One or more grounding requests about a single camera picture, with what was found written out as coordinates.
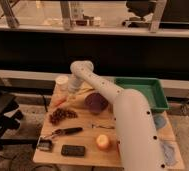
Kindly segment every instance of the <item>knife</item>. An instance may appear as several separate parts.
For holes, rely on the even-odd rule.
[[[50,135],[45,136],[44,138],[50,137],[50,136],[59,136],[59,135],[71,135],[75,134],[77,132],[81,132],[83,130],[82,127],[74,127],[74,128],[66,128],[66,129],[56,129],[53,131]]]

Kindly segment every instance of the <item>dried fruit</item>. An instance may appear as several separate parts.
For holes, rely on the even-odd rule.
[[[65,118],[77,118],[77,113],[70,109],[58,108],[51,115],[49,115],[49,122],[53,125],[57,125],[61,120]]]

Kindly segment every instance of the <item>onion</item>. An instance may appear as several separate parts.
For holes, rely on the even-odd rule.
[[[98,114],[108,106],[108,101],[100,93],[91,93],[85,98],[85,105],[91,113]]]

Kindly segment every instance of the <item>black cable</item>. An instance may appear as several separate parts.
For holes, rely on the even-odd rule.
[[[5,156],[0,155],[0,158],[2,158],[2,159],[6,159],[6,160],[12,160],[14,157],[9,158],[9,157],[5,157]]]
[[[46,102],[46,98],[43,94],[40,94],[43,98],[43,104],[44,104],[44,108],[45,108],[45,111],[48,112],[48,108],[47,108],[47,102]]]
[[[54,169],[54,171],[60,171],[60,169],[56,165],[45,165],[45,164],[35,166],[34,168],[31,169],[31,171],[36,171],[36,169],[42,168],[42,167]]]

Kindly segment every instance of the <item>white cup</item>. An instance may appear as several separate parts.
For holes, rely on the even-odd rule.
[[[66,75],[59,75],[56,79],[56,85],[59,87],[61,91],[67,90],[69,77]]]

